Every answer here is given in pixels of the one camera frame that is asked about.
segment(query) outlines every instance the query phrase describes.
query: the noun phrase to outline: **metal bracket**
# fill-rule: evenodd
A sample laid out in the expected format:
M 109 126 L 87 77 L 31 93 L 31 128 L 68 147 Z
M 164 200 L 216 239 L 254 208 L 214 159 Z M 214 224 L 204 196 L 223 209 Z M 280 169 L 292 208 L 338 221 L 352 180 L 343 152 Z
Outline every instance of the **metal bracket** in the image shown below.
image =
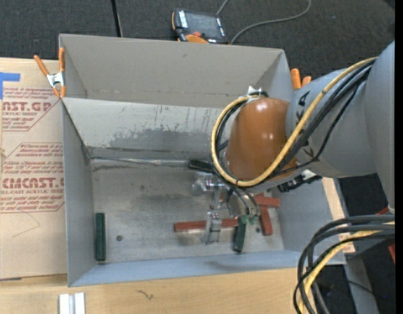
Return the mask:
M 60 294 L 58 314 L 85 314 L 85 293 Z

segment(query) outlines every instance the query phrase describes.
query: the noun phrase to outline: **black electronic device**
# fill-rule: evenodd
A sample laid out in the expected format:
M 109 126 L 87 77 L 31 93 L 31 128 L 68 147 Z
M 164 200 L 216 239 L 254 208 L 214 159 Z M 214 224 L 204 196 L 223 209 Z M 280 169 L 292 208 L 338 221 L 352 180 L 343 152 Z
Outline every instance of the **black electronic device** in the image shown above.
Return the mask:
M 175 9 L 172 27 L 177 39 L 182 42 L 229 43 L 222 20 L 214 13 Z

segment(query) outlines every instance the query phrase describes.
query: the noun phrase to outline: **scratch mark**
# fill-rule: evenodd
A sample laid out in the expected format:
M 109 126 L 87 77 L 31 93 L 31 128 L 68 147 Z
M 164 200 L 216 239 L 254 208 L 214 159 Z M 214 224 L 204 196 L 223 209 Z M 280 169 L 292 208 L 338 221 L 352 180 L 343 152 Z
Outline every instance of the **scratch mark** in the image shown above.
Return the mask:
M 136 292 L 144 294 L 144 295 L 147 297 L 147 299 L 148 299 L 149 301 L 151 301 L 152 298 L 154 297 L 153 294 L 148 295 L 144 290 L 137 290 Z
M 30 230 L 33 230 L 33 229 L 36 229 L 36 228 L 38 228 L 38 227 L 40 227 L 40 223 L 39 223 L 39 221 L 37 221 L 33 216 L 31 216 L 29 213 L 26 213 L 25 211 L 22 211 L 24 214 L 26 214 L 28 217 L 30 217 L 32 220 L 34 220 L 34 222 L 36 222 L 36 225 L 34 226 L 34 227 L 32 227 L 32 228 L 30 228 L 30 229 L 27 229 L 27 230 L 24 230 L 23 232 L 20 232 L 20 233 L 18 233 L 18 234 L 15 234 L 13 237 L 17 237 L 17 236 L 19 236 L 19 235 L 22 235 L 22 234 L 24 234 L 24 233 L 26 233 L 26 232 L 29 232 Z

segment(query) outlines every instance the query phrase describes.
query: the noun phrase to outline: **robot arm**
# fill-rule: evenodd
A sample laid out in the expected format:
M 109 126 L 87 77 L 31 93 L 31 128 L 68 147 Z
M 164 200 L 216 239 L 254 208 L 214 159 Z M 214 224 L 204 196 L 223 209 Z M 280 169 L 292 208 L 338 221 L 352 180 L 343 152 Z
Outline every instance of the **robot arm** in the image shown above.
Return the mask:
M 333 178 L 377 173 L 394 213 L 394 42 L 378 58 L 308 83 L 290 103 L 261 95 L 233 102 L 215 125 L 211 155 L 225 181 L 252 190 L 306 169 Z

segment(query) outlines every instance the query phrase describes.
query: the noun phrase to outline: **green object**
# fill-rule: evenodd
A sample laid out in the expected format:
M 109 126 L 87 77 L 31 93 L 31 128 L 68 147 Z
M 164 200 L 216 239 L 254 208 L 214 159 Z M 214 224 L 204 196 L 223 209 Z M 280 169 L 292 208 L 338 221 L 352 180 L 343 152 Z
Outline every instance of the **green object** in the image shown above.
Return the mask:
M 106 246 L 105 246 L 105 214 L 96 213 L 96 260 L 104 262 L 106 260 Z
M 236 228 L 234 239 L 234 251 L 236 253 L 242 253 L 243 243 L 245 241 L 245 231 L 247 229 L 247 221 L 247 215 L 238 217 L 238 227 Z

